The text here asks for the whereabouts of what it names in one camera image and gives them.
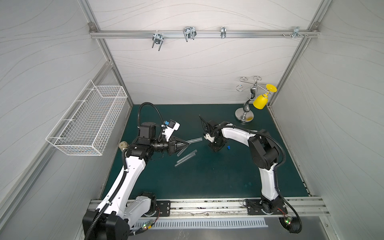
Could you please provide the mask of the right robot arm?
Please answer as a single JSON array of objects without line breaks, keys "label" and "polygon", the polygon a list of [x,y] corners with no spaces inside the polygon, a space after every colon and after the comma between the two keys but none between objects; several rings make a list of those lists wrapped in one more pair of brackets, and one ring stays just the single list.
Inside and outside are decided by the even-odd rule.
[{"label": "right robot arm", "polygon": [[268,131],[249,130],[236,126],[229,122],[220,124],[214,121],[206,121],[200,117],[204,130],[204,138],[209,146],[219,151],[228,140],[234,140],[246,145],[251,158],[258,167],[261,178],[261,200],[245,199],[243,206],[249,214],[261,211],[265,215],[273,215],[280,211],[283,215],[279,218],[281,226],[291,234],[299,234],[303,224],[297,211],[283,197],[278,186],[277,168],[286,162],[286,152],[283,147],[271,137]]}]

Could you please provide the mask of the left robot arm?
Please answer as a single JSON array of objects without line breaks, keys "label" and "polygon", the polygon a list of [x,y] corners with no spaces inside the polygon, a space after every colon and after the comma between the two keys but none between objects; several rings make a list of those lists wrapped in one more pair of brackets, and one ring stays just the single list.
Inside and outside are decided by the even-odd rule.
[{"label": "left robot arm", "polygon": [[174,137],[180,124],[162,120],[160,130],[156,123],[141,123],[138,120],[138,135],[134,141],[122,148],[122,169],[109,192],[94,211],[87,211],[83,217],[86,240],[126,240],[142,234],[153,227],[155,221],[133,230],[135,223],[143,216],[161,215],[157,198],[153,193],[143,192],[133,203],[128,204],[131,192],[155,152],[172,155],[189,146],[187,141]]}]

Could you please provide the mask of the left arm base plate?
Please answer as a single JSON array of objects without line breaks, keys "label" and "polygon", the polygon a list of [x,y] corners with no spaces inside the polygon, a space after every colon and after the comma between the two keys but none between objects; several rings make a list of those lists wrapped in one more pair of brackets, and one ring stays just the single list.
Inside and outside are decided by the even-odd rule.
[{"label": "left arm base plate", "polygon": [[150,201],[149,211],[141,215],[142,218],[169,217],[171,201]]}]

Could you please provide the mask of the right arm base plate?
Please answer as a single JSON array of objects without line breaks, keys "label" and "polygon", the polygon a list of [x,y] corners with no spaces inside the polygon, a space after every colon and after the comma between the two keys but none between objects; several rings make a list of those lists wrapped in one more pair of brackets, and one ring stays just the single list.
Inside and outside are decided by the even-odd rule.
[{"label": "right arm base plate", "polygon": [[247,210],[248,215],[286,215],[288,213],[283,200],[278,197],[270,201],[265,198],[261,199],[244,199],[243,206]]}]

